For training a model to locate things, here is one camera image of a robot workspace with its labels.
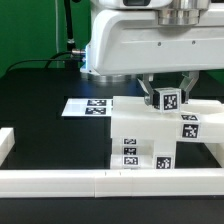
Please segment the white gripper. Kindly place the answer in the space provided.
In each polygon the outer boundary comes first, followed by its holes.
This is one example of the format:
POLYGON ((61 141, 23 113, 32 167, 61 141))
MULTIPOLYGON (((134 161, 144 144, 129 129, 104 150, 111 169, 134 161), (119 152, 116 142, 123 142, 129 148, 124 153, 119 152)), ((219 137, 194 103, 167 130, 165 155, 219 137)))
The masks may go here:
POLYGON ((187 103, 199 79, 194 70, 224 68, 224 8, 202 13, 194 26, 163 26, 155 11, 103 10, 93 23, 89 66, 100 75, 142 74, 147 106, 153 104, 151 73, 184 71, 179 89, 187 103))

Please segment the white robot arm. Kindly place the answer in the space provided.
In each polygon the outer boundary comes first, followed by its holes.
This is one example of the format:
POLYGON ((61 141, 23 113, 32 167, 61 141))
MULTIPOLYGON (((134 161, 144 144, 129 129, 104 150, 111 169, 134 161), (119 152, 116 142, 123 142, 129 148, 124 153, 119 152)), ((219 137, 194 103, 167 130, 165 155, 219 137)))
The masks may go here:
POLYGON ((189 93, 201 70, 224 69, 224 3, 211 0, 91 0, 91 39, 83 73, 149 77, 180 72, 189 93))

